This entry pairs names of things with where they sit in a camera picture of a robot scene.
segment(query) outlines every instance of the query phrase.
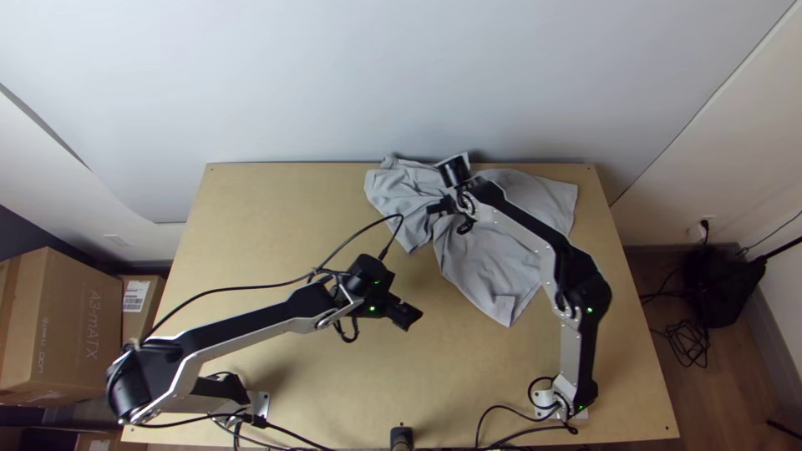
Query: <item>wall outlet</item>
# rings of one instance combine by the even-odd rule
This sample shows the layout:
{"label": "wall outlet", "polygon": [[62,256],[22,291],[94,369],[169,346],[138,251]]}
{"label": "wall outlet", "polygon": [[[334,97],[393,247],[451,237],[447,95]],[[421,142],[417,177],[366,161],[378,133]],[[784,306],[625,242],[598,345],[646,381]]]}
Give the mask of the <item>wall outlet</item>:
{"label": "wall outlet", "polygon": [[[713,215],[705,215],[699,218],[699,221],[694,224],[693,226],[689,227],[685,232],[688,235],[688,239],[692,243],[701,243],[704,241],[706,236],[710,236],[713,233],[713,220],[716,219]],[[702,226],[702,221],[706,220],[708,222],[708,229],[705,230]]]}

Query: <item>white wall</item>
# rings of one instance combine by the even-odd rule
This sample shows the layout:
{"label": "white wall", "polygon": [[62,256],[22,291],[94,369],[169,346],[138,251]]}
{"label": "white wall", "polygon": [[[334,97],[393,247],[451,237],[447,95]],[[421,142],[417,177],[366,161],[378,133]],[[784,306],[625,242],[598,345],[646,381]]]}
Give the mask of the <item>white wall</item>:
{"label": "white wall", "polygon": [[[802,210],[802,5],[612,206],[625,244],[686,243],[717,216],[712,239],[749,246]],[[802,234],[802,219],[750,257]],[[802,248],[769,261],[761,290],[802,374]]]}
{"label": "white wall", "polygon": [[791,0],[2,2],[0,83],[132,210],[210,161],[590,160],[615,199]]}
{"label": "white wall", "polygon": [[0,204],[101,260],[172,260],[184,230],[136,215],[1,94]]}

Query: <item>black device on floor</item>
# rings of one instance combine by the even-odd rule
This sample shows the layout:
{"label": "black device on floor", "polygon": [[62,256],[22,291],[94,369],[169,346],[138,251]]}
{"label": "black device on floor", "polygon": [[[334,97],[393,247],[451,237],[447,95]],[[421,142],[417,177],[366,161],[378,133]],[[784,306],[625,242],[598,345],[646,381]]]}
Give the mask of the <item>black device on floor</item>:
{"label": "black device on floor", "polygon": [[766,272],[769,258],[802,242],[802,236],[773,251],[744,261],[715,246],[688,253],[683,263],[687,299],[703,327],[734,324]]}

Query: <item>gray t-shirt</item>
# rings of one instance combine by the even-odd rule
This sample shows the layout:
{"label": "gray t-shirt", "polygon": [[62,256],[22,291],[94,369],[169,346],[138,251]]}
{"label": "gray t-shirt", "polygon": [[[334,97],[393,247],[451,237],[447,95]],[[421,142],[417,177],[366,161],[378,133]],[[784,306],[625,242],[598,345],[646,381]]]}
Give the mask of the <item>gray t-shirt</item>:
{"label": "gray t-shirt", "polygon": [[[543,223],[565,235],[571,230],[576,185],[517,170],[476,174],[497,183],[510,202]],[[540,257],[497,225],[476,223],[470,232],[459,235],[462,216],[426,213],[427,205],[448,194],[434,167],[385,157],[379,169],[366,174],[365,194],[383,215],[404,215],[397,240],[407,252],[433,241],[443,276],[502,325],[511,326],[540,288]],[[394,229],[395,224],[390,221],[389,226]]]}

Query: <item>wooden table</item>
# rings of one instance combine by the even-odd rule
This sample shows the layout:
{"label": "wooden table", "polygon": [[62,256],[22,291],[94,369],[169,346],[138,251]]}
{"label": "wooden table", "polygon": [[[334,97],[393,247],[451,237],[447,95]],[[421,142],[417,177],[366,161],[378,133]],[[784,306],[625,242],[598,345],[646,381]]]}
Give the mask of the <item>wooden table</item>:
{"label": "wooden table", "polygon": [[[363,191],[372,164],[212,164],[198,190],[158,316],[200,291],[273,283],[309,271],[354,231],[380,217]],[[591,254],[613,292],[601,321],[595,379],[600,395],[590,419],[565,430],[518,438],[521,445],[598,443],[678,437],[671,402],[627,261],[592,165],[509,167],[579,186],[575,246]],[[376,227],[328,266],[346,269],[360,253],[376,255],[389,229]],[[406,255],[398,244],[385,260],[393,293],[424,312],[409,332],[390,320],[362,320],[355,343],[334,330],[285,334],[204,366],[203,374],[238,373],[249,388],[272,393],[268,419],[331,448],[386,448],[388,431],[412,426],[425,448],[473,446],[476,423],[492,404],[533,413],[529,382],[558,368],[559,322],[543,291],[517,323],[502,327],[440,274],[432,246]],[[165,324],[170,335],[283,301],[293,287],[209,296]],[[154,423],[191,415],[162,414]],[[493,412],[481,443],[533,425]],[[279,445],[299,442],[275,431],[245,435]],[[177,428],[128,427],[126,441],[231,446],[211,421]]]}

